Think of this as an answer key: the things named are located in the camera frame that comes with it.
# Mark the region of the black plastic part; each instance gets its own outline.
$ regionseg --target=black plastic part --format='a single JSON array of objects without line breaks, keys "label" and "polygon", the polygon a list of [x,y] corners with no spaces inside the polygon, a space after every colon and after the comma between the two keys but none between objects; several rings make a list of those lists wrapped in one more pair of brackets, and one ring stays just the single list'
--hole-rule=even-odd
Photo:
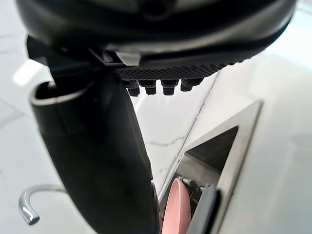
[{"label": "black plastic part", "polygon": [[182,81],[181,81],[181,91],[182,92],[188,92],[188,91],[191,91],[192,90],[192,86],[185,86],[183,85]]},{"label": "black plastic part", "polygon": [[140,88],[128,89],[129,95],[132,97],[137,97],[140,94]]},{"label": "black plastic part", "polygon": [[187,230],[187,234],[208,233],[207,228],[213,216],[216,198],[216,186],[214,184],[206,184]]},{"label": "black plastic part", "polygon": [[41,135],[69,196],[97,233],[158,234],[151,165],[130,97],[113,73],[93,78],[73,93],[48,82],[35,89]]},{"label": "black plastic part", "polygon": [[156,94],[156,87],[153,88],[145,88],[146,94],[147,95],[154,95]]},{"label": "black plastic part", "polygon": [[139,84],[145,88],[155,88],[156,80],[139,80]]},{"label": "black plastic part", "polygon": [[164,90],[164,95],[166,96],[171,96],[175,93],[175,88],[163,88]]},{"label": "black plastic part", "polygon": [[174,88],[177,86],[177,84],[179,84],[179,80],[178,79],[162,79],[161,80],[161,85],[164,88]]}]

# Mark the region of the metal hook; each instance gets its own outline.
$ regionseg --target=metal hook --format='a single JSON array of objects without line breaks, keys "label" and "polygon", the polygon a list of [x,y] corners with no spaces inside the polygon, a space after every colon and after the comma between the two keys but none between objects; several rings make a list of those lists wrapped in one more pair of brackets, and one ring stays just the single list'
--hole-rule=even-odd
[{"label": "metal hook", "polygon": [[26,189],[19,196],[19,211],[23,219],[28,225],[33,225],[37,223],[40,219],[39,214],[33,209],[30,204],[30,196],[37,192],[43,191],[54,191],[54,192],[63,192],[67,193],[67,191],[59,186],[59,185],[38,185],[31,188]]}]

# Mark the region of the metal rod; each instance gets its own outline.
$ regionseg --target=metal rod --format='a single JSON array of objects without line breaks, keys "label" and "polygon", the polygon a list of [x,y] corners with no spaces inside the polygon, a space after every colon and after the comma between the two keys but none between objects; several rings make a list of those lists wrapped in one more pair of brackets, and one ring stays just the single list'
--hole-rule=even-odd
[{"label": "metal rod", "polygon": [[34,187],[30,187],[26,189],[19,196],[19,211],[23,219],[28,225],[33,225],[37,223],[40,219],[39,214],[33,209],[30,204],[30,196],[37,192],[43,191],[54,191],[54,192],[63,192],[67,193],[67,191],[59,186],[59,185],[38,185]]}]

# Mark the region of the gray marble vein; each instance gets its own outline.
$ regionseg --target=gray marble vein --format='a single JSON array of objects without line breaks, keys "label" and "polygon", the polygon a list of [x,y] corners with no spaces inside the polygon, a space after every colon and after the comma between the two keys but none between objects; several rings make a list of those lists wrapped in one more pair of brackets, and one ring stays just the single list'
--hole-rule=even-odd
[{"label": "gray marble vein", "polygon": [[22,112],[0,100],[0,129],[22,116]]},{"label": "gray marble vein", "polygon": [[162,143],[162,142],[151,140],[151,141],[145,142],[144,144],[145,145],[154,145],[154,146],[167,147],[167,146],[175,144],[178,140],[183,140],[184,138],[185,138],[185,136],[179,136],[176,139],[174,139],[173,141],[168,142],[168,143]]}]

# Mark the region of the stainless steel frame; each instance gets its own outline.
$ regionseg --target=stainless steel frame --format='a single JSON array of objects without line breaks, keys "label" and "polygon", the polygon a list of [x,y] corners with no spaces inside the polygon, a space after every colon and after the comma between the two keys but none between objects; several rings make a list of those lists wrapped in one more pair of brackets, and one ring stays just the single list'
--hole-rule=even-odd
[{"label": "stainless steel frame", "polygon": [[[244,157],[247,153],[251,137],[253,135],[254,127],[256,125],[258,115],[262,106],[261,101],[256,101],[246,107],[244,110],[240,111],[236,115],[232,116],[227,121],[223,122],[206,135],[202,136],[198,140],[194,141],[188,145],[179,155],[176,164],[170,170],[170,176],[167,177],[163,189],[159,193],[160,208],[163,209],[168,196],[168,190],[171,186],[171,181],[175,175],[182,174],[183,176],[188,176],[190,179],[200,180],[200,183],[217,183],[217,190],[220,192],[221,201],[220,205],[212,226],[212,234],[216,234],[219,231],[220,225],[222,223],[224,214],[226,212],[227,206],[230,202],[231,196],[234,193],[234,187],[243,164]],[[195,159],[191,155],[191,151],[196,146],[199,146],[205,142],[208,142],[212,138],[234,128],[238,127],[235,139],[233,141],[231,150],[226,159],[222,173],[211,168],[209,165]],[[203,170],[209,171],[209,175],[201,176],[200,178],[194,178],[196,174],[194,172],[201,172]]]}]

